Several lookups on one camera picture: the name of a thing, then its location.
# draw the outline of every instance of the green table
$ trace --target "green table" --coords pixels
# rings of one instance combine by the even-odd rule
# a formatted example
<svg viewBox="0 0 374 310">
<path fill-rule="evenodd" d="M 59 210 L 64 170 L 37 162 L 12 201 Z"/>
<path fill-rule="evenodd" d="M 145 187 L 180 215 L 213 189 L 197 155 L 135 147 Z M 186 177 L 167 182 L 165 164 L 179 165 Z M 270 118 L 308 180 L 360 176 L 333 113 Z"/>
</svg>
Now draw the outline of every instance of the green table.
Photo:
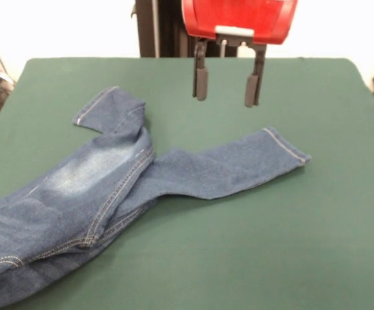
<svg viewBox="0 0 374 310">
<path fill-rule="evenodd" d="M 34 59 L 0 115 L 0 198 L 96 132 L 72 125 L 100 90 L 147 102 L 157 153 L 197 151 L 266 125 L 312 155 L 259 188 L 216 201 L 172 197 L 103 254 L 10 310 L 374 309 L 374 99 L 343 59 L 268 59 L 245 108 L 251 59 Z"/>
</svg>

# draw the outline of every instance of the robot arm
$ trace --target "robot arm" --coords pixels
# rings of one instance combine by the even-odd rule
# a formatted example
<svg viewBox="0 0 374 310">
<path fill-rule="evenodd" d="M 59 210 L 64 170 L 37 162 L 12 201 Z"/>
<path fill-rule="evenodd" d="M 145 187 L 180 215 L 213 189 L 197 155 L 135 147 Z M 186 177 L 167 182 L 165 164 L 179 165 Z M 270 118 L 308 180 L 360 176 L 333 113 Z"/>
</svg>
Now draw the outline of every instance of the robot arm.
<svg viewBox="0 0 374 310">
<path fill-rule="evenodd" d="M 182 0 L 185 28 L 197 37 L 192 96 L 207 97 L 208 69 L 205 51 L 208 40 L 221 47 L 245 45 L 256 52 L 253 72 L 247 78 L 244 103 L 258 105 L 267 44 L 280 45 L 286 39 L 297 0 Z"/>
</svg>

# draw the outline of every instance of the red plastic cover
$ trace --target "red plastic cover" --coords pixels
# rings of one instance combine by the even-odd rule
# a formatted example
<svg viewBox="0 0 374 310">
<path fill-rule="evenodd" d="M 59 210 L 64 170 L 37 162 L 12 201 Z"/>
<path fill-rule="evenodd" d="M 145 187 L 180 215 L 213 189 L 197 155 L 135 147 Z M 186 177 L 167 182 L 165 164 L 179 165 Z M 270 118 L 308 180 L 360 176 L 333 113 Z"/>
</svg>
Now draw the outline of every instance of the red plastic cover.
<svg viewBox="0 0 374 310">
<path fill-rule="evenodd" d="M 216 26 L 254 30 L 254 43 L 282 44 L 297 0 L 182 0 L 185 27 L 190 36 L 216 39 Z"/>
</svg>

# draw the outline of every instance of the blue denim jeans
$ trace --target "blue denim jeans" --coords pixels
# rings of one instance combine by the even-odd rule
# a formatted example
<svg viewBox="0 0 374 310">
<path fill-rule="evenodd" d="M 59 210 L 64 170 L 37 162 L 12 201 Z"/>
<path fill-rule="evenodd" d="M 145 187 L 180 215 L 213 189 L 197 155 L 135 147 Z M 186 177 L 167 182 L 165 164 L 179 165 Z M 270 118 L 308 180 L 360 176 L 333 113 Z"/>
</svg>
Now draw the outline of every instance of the blue denim jeans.
<svg viewBox="0 0 374 310">
<path fill-rule="evenodd" d="M 0 307 L 98 255 L 162 195 L 220 198 L 310 160 L 273 128 L 197 154 L 172 149 L 155 158 L 144 109 L 120 88 L 105 89 L 74 118 L 102 134 L 0 200 Z"/>
</svg>

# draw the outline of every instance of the jeans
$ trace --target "jeans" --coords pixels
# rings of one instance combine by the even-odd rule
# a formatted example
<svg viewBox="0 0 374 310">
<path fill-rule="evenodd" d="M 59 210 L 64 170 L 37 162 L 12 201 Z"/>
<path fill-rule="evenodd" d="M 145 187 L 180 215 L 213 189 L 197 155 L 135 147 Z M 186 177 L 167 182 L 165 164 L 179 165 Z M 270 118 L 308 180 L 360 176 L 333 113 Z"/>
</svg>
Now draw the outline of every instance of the jeans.
<svg viewBox="0 0 374 310">
<path fill-rule="evenodd" d="M 160 196 L 220 198 L 311 159 L 273 128 L 197 154 L 172 149 L 156 158 L 144 110 L 122 89 L 105 89 L 74 118 L 101 134 L 0 199 L 0 307 L 94 258 Z"/>
</svg>

